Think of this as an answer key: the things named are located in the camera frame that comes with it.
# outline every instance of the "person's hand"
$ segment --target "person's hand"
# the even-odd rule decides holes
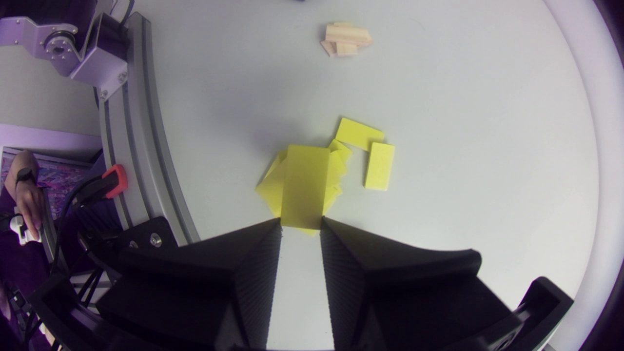
[[[15,189],[17,208],[24,218],[26,227],[35,240],[39,240],[42,222],[43,192],[31,181],[18,182]]]

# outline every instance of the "wall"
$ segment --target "wall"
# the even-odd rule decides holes
[[[21,46],[0,47],[0,123],[100,135],[93,89]]]

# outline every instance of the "curved metal frame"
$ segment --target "curved metal frame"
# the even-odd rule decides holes
[[[106,166],[121,164],[128,189],[115,198],[124,229],[164,216],[178,245],[200,240],[178,182],[160,115],[151,23],[139,13],[128,19],[128,76],[121,89],[100,102]]]

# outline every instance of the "yellow foam block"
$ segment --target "yellow foam block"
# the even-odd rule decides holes
[[[340,184],[340,177],[345,175],[347,167],[342,158],[336,152],[329,153],[329,166],[327,169],[327,187]]]
[[[351,151],[349,147],[347,147],[340,141],[337,141],[336,139],[332,140],[331,143],[329,144],[329,150],[331,152],[338,151],[338,153],[340,154],[340,157],[342,157],[343,162],[345,163],[347,162],[347,160],[349,159],[349,157],[351,157],[351,154],[353,153],[353,151]]]
[[[281,200],[286,175],[286,160],[280,162],[272,172],[256,187],[256,192],[264,199],[274,217],[281,216]]]
[[[336,198],[343,193],[340,185],[327,188],[325,190],[325,204],[323,205],[323,215],[327,214],[327,211],[336,202]]]
[[[373,142],[384,141],[384,133],[343,117],[338,126],[336,139],[362,150],[370,151]]]
[[[343,158],[340,156],[340,153],[338,151],[333,151],[329,153],[329,168],[334,168],[336,173],[338,173],[338,175],[341,177],[347,174],[347,165],[344,163]]]
[[[321,228],[328,168],[328,148],[288,146],[281,203],[282,226]]]
[[[311,237],[313,237],[318,232],[318,229],[303,229],[303,228],[297,228],[297,229],[304,232],[305,234],[308,234]]]
[[[373,142],[371,155],[368,159],[368,170],[364,187],[375,190],[388,190],[394,145]]]
[[[271,174],[271,172],[273,172],[275,168],[277,168],[277,166],[281,164],[282,161],[284,161],[285,159],[286,159],[286,150],[279,151],[277,156],[275,156],[273,163],[271,163],[271,166],[269,166],[269,169],[267,170],[264,179],[266,179],[266,177],[268,177],[268,175]]]

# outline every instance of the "black plastic mount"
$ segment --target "black plastic mount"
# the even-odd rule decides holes
[[[264,350],[280,242],[273,219],[184,247],[124,244],[101,316],[59,276],[30,300],[69,349]],[[510,311],[477,278],[474,250],[418,249],[327,218],[321,247],[337,351],[538,350],[572,304],[540,277]]]
[[[411,247],[331,219],[321,228],[336,350],[533,350],[572,299],[536,279],[511,312],[477,273],[474,250]]]

